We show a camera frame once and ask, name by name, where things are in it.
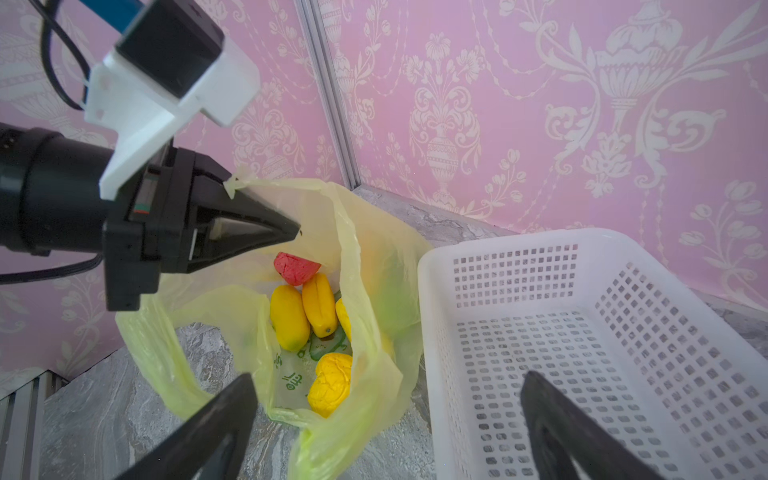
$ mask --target pink wallpaper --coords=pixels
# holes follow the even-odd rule
[[[319,0],[367,184],[768,310],[768,5]]]
[[[306,42],[290,0],[198,0],[200,6],[258,65],[262,92],[232,128],[198,115],[176,145],[202,151],[241,175],[318,177],[343,183],[318,97]],[[58,20],[93,65],[117,32],[80,2],[65,0]],[[38,55],[40,18],[26,0],[0,0],[0,121],[45,127],[70,138],[114,144],[110,131],[82,120],[55,95]],[[81,73],[54,40],[58,76],[79,98]],[[0,247],[0,273],[84,260],[75,253],[49,258]],[[104,310],[101,269],[56,281],[0,286],[0,398],[42,370],[65,378],[115,351],[122,340],[114,314]]]

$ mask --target gray marble surface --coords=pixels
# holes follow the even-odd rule
[[[356,194],[416,228],[436,247],[510,234],[430,207],[416,206],[378,190]],[[768,358],[768,323],[717,310]],[[178,330],[190,366],[204,389],[218,392],[236,372],[218,329],[190,325]],[[45,402],[41,478],[113,478],[171,434],[181,421],[164,407],[125,348],[74,379]],[[271,422],[260,409],[241,478],[285,478],[298,430]],[[402,421],[376,436],[340,477],[434,478],[429,401],[423,370]]]

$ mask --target red fruit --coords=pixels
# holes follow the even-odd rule
[[[299,286],[320,270],[320,264],[295,255],[280,252],[275,259],[275,270],[289,285]]]

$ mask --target perforated basket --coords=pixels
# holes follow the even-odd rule
[[[665,478],[768,479],[768,362],[629,237],[438,248],[419,295],[441,480],[538,476],[528,370]]]

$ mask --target plastic bag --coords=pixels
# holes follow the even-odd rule
[[[289,478],[335,478],[408,407],[422,355],[416,267],[431,246],[336,184],[233,178],[225,186],[230,192],[252,187],[249,195],[299,222],[300,235],[190,275],[163,275],[158,293],[142,296],[140,311],[118,314],[121,335],[165,405],[187,419],[212,395],[194,378],[174,329],[195,322],[218,326],[236,370],[252,373],[267,415],[303,429]],[[283,284],[272,265],[280,251],[322,264],[349,313],[352,388],[328,419],[306,402],[316,362],[306,352],[283,351],[270,324],[269,295]],[[392,341],[394,358],[382,349],[382,336]]]

